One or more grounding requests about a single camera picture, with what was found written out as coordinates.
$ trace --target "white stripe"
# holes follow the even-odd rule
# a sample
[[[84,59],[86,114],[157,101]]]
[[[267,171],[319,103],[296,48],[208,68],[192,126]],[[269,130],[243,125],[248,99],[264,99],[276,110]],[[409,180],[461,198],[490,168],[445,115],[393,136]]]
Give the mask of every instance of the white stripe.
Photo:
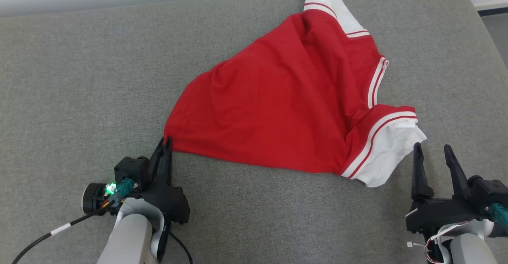
[[[378,131],[378,133],[379,133],[379,132],[381,132],[382,130],[384,130],[386,127],[388,127],[388,126],[390,126],[390,125],[392,125],[392,124],[395,124],[395,123],[401,122],[401,121],[412,121],[412,122],[414,122],[414,123],[417,123],[417,122],[418,122],[418,120],[417,120],[417,119],[414,119],[414,118],[399,118],[399,119],[395,119],[395,120],[392,120],[392,121],[390,121],[390,122],[386,123],[383,127],[381,127],[381,128],[380,128],[380,130]],[[373,146],[374,146],[374,141],[375,141],[375,138],[376,138],[376,137],[377,137],[377,135],[376,135],[376,136],[374,136],[374,140],[372,141],[372,146],[370,146],[370,147],[368,148],[367,152],[370,150],[370,148],[371,148],[371,147],[373,147]],[[350,179],[356,179],[356,177],[358,176],[358,174],[362,172],[363,168],[365,168],[365,166],[367,165],[368,159],[369,159],[369,158],[372,158],[372,156],[373,156],[373,155],[372,155],[372,153],[373,153],[373,151],[371,151],[371,152],[370,152],[370,155],[369,155],[369,156],[367,157],[367,159],[363,162],[362,166],[361,166],[361,167],[360,167],[360,168],[359,168],[359,169],[358,169],[358,170],[354,173],[354,175],[350,176]]]
[[[379,85],[381,84],[381,81],[385,76],[386,68],[388,67],[388,60],[385,60],[381,65],[381,67],[383,68],[383,70],[381,70],[381,76],[379,76],[379,81],[377,82],[376,88],[374,89],[374,105],[377,104],[377,90],[379,89]]]
[[[369,105],[369,108],[372,108],[374,106],[374,104],[372,103],[372,95],[374,94],[374,91],[376,90],[374,87],[376,85],[376,80],[377,80],[377,77],[379,76],[379,74],[381,73],[381,69],[383,68],[383,62],[386,60],[386,58],[381,58],[379,60],[379,63],[377,64],[377,67],[376,67],[376,71],[374,72],[374,76],[372,77],[372,81],[370,81],[370,86],[369,86],[369,92],[368,92],[368,105]]]
[[[388,114],[388,115],[384,116],[383,118],[379,119],[374,124],[374,126],[372,126],[372,128],[370,129],[369,135],[367,136],[367,142],[365,143],[362,151],[358,154],[358,156],[354,159],[354,161],[348,166],[348,168],[342,173],[341,176],[350,177],[354,173],[354,170],[356,170],[356,168],[360,165],[360,163],[363,161],[363,159],[365,159],[365,157],[367,156],[367,154],[370,150],[371,145],[373,145],[372,138],[374,137],[374,133],[383,125],[383,123],[385,123],[386,121],[388,121],[390,119],[399,117],[399,116],[414,116],[414,117],[416,117],[416,114],[414,112],[409,112],[409,111],[408,112],[395,112],[392,114]],[[401,119],[395,119],[395,120],[392,120],[391,122],[386,123],[385,127],[391,125],[392,123],[396,123],[398,121],[407,121],[407,120],[417,122],[416,119],[401,118]]]
[[[346,36],[348,36],[348,38],[356,38],[356,37],[361,37],[361,36],[370,36],[369,32],[359,32],[359,33],[354,33],[354,34],[346,34]]]
[[[61,233],[62,231],[66,230],[69,227],[71,227],[71,224],[64,224],[64,225],[60,226],[59,228],[53,230],[51,232],[51,236],[56,235],[57,233]]]
[[[330,16],[332,16],[335,20],[337,20],[337,16],[335,16],[335,14],[332,12],[332,10],[328,9],[325,6],[316,5],[316,4],[310,4],[310,5],[303,6],[303,11],[307,11],[310,9],[316,9],[316,10],[321,10],[323,12],[326,12],[326,13],[330,14]]]
[[[408,213],[406,214],[406,217],[408,217],[408,215],[412,214],[413,212],[415,212],[415,211],[417,211],[417,210],[418,210],[418,208],[415,208],[414,210],[411,210],[410,212],[408,212]]]

